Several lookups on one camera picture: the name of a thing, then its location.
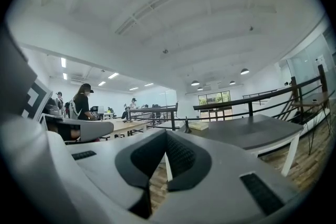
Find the gray table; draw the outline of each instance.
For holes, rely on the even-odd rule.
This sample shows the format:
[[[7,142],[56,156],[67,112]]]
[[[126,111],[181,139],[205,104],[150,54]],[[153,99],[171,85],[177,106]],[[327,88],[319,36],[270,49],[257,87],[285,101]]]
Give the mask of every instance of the gray table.
[[[299,124],[265,115],[254,115],[236,120],[209,122],[208,129],[191,129],[191,134],[238,146],[256,156],[291,143],[281,172],[286,176],[293,162],[302,129],[303,126]]]

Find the ceiling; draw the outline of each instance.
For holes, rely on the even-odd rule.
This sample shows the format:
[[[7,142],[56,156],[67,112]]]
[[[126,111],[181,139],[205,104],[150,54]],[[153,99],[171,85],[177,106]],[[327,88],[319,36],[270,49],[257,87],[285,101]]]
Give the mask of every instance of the ceiling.
[[[21,42],[186,92],[195,91],[193,80],[244,83],[292,50],[324,13],[318,0],[18,0],[16,5],[29,24],[9,16]],[[44,27],[53,23],[48,31],[56,32],[57,25],[62,34],[46,34],[55,35],[48,42],[27,37],[24,29],[41,29],[37,19]],[[71,33],[71,46],[52,46],[70,40],[60,41],[64,29]],[[242,68],[250,73],[241,76]],[[99,70],[91,73],[101,79]]]
[[[48,55],[38,51],[34,51],[33,53],[34,60],[38,61],[41,64],[43,69],[49,74],[50,78],[52,79],[63,80],[63,73],[66,73],[68,77],[68,83],[88,83],[93,88],[127,93],[137,92],[148,89],[148,87],[152,87],[145,87],[145,85],[149,84],[150,82],[144,82],[123,75],[118,75],[112,79],[109,79],[108,77],[114,74],[114,72],[85,65],[83,63],[74,62],[71,60],[66,60],[66,67],[63,68],[61,66],[60,57]],[[102,86],[98,86],[98,84],[100,84],[102,81],[105,81],[106,83]]]

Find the dome pendant light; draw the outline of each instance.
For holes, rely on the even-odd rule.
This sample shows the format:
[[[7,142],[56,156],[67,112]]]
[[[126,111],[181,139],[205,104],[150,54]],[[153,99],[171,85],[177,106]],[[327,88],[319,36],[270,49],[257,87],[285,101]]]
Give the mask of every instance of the dome pendant light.
[[[197,86],[199,85],[199,82],[197,80],[194,80],[192,83],[191,83],[191,86]]]
[[[247,73],[250,73],[250,71],[247,68],[243,68],[240,72],[241,75],[245,75]]]

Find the wood plank flooring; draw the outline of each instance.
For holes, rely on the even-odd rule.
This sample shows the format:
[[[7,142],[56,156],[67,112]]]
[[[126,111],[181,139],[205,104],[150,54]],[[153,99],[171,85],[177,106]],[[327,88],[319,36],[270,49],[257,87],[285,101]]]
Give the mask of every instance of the wood plank flooring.
[[[336,102],[330,101],[331,122],[336,120]],[[329,135],[329,128],[326,120],[318,125],[315,130],[314,143],[311,155],[308,155],[309,143],[308,134],[300,138],[294,162],[288,173],[300,191],[310,189],[319,179],[321,172],[326,164],[328,156],[335,144],[336,131],[332,130]],[[259,157],[264,162],[281,172],[285,163],[289,145],[273,153]],[[167,173],[165,164],[160,164],[150,180],[150,193],[153,212],[160,206],[167,193]]]

